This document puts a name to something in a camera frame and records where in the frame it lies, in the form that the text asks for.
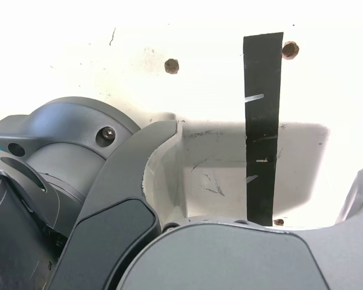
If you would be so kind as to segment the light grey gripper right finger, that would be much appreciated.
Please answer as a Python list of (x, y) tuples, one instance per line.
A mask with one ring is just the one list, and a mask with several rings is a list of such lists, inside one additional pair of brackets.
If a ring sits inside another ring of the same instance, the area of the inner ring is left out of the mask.
[(118, 289), (363, 289), (363, 169), (346, 220), (280, 230), (202, 222), (178, 227), (133, 260)]

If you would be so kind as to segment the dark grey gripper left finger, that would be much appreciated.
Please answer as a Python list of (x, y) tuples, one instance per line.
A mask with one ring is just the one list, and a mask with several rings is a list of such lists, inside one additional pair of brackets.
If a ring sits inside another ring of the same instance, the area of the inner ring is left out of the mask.
[(106, 160), (96, 177), (48, 289), (115, 289), (144, 247), (161, 233), (146, 201), (143, 177), (152, 153), (177, 132), (158, 121), (135, 133)]

